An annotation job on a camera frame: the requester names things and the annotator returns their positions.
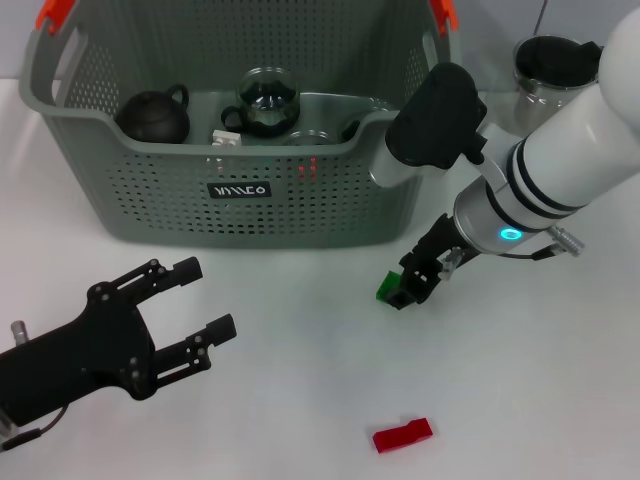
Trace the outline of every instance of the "black teapot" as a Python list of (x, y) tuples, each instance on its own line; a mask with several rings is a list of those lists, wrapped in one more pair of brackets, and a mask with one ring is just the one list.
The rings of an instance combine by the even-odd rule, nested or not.
[[(177, 92), (182, 102), (173, 99)], [(142, 92), (120, 110), (116, 123), (134, 140), (145, 143), (182, 143), (189, 135), (187, 115), (189, 92), (184, 85), (174, 85), (166, 93)]]

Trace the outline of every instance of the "basket label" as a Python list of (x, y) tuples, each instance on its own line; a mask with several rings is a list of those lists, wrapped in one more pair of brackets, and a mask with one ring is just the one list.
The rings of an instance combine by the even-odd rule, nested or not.
[(209, 183), (209, 194), (216, 200), (271, 197), (269, 182)]

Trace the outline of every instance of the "green block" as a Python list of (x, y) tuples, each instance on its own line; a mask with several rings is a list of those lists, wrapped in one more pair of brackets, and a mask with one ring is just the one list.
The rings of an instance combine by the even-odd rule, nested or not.
[(381, 302), (387, 303), (387, 294), (394, 288), (398, 288), (401, 281), (402, 275), (395, 272), (389, 272), (387, 274), (387, 278), (385, 278), (382, 285), (380, 285), (378, 293), (376, 293), (376, 298)]

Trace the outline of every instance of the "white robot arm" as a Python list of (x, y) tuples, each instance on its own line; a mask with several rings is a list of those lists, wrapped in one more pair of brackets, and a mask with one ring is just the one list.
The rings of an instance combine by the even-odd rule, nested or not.
[[(382, 149), (374, 159), (371, 175), (379, 185), (393, 187), (424, 168), (450, 168), (455, 152), (475, 164), (482, 177), (460, 193), (453, 217), (441, 217), (402, 259), (405, 272), (393, 285), (387, 284), (381, 299), (398, 309), (422, 303), (440, 280), (475, 256), (508, 254), (541, 232), (549, 233), (557, 244), (534, 259), (563, 251), (577, 255), (580, 242), (556, 224), (640, 172), (638, 44), (640, 9), (612, 33), (600, 63), (600, 84), (588, 88), (496, 161), (484, 158), (484, 139), (472, 132), (484, 116), (483, 106), (471, 101), (477, 98), (473, 81), (456, 65), (434, 68), (390, 127), (385, 139), (388, 150)], [(459, 86), (455, 92), (443, 86), (452, 78)], [(426, 128), (433, 127), (434, 118), (440, 122), (445, 100), (454, 95), (458, 99), (451, 124), (446, 120), (444, 124), (455, 135), (442, 140), (436, 132), (436, 138), (429, 138), (431, 130)], [(418, 127), (421, 134), (412, 136)], [(420, 148), (425, 144), (429, 148)], [(442, 161), (442, 154), (449, 159)]]

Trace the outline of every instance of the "blue indicator light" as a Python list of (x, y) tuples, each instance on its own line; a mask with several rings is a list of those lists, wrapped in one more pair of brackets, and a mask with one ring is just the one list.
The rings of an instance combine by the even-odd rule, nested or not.
[(500, 236), (509, 242), (515, 242), (522, 238), (522, 232), (515, 228), (505, 228), (500, 232)]

